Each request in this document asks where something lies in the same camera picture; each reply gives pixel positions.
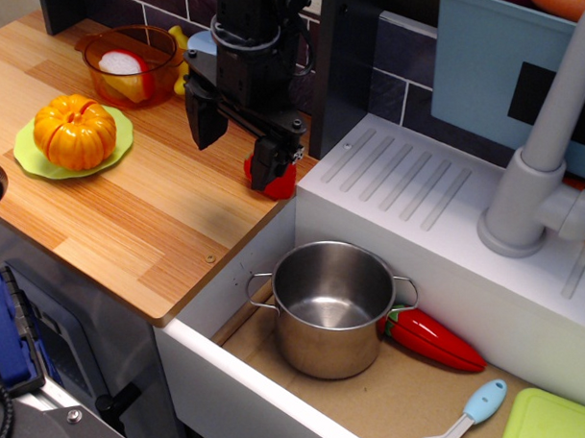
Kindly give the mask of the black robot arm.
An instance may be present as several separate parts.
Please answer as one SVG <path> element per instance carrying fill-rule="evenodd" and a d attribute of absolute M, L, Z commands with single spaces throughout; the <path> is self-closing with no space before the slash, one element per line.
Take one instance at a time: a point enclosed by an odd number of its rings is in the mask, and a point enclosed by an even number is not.
<path fill-rule="evenodd" d="M 302 43 L 313 46 L 300 13 L 310 0 L 217 0 L 209 32 L 216 52 L 190 49 L 184 59 L 185 111 L 192 137 L 205 150 L 234 122 L 256 137 L 251 187 L 265 190 L 304 154 L 305 122 L 292 102 L 291 82 Z"/>

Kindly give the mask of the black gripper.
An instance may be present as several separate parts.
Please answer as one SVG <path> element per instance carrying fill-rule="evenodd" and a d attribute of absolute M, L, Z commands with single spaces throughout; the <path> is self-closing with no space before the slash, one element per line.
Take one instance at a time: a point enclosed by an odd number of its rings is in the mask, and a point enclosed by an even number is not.
<path fill-rule="evenodd" d="M 192 138 L 204 151 L 227 132 L 230 120 L 261 136 L 251 156 L 250 177 L 252 190 L 262 191 L 304 156 L 298 139 L 271 137 L 299 137 L 306 132 L 289 96 L 293 72 L 274 44 L 258 49 L 214 41 L 215 56 L 189 50 L 183 56 L 189 67 L 184 98 Z"/>

